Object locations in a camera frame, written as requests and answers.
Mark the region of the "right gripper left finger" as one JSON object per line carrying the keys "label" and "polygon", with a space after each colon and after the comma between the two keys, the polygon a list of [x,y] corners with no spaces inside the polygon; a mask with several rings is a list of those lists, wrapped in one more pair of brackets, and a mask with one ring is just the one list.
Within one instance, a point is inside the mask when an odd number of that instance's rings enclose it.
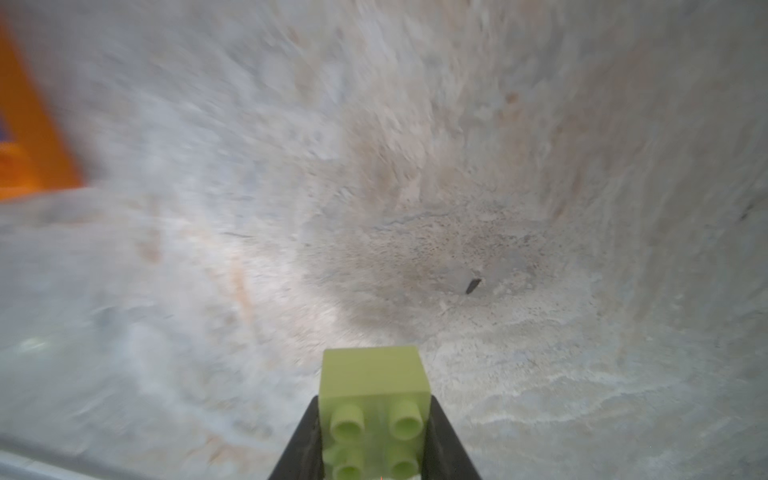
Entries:
{"label": "right gripper left finger", "polygon": [[269,480],[323,480],[318,396],[314,396],[281,454]]}

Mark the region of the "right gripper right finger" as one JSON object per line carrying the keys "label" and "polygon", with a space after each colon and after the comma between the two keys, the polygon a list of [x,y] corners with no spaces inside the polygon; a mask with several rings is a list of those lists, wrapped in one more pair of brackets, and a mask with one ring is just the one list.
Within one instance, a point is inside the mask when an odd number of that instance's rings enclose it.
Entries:
{"label": "right gripper right finger", "polygon": [[432,395],[421,478],[425,480],[481,480],[437,398]]}

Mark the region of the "lime green lego brick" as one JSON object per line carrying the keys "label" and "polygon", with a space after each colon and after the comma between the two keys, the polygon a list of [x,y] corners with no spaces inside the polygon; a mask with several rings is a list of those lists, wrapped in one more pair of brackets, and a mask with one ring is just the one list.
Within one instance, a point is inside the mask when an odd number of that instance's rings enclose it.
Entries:
{"label": "lime green lego brick", "polygon": [[324,351],[318,407],[325,477],[420,476],[430,404],[415,346]]}

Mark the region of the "orange lego brick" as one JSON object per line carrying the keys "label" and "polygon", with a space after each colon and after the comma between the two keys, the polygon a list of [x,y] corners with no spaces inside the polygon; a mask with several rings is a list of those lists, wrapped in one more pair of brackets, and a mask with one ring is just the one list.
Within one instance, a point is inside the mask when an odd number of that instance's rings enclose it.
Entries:
{"label": "orange lego brick", "polygon": [[6,27],[1,28],[1,199],[85,181]]}

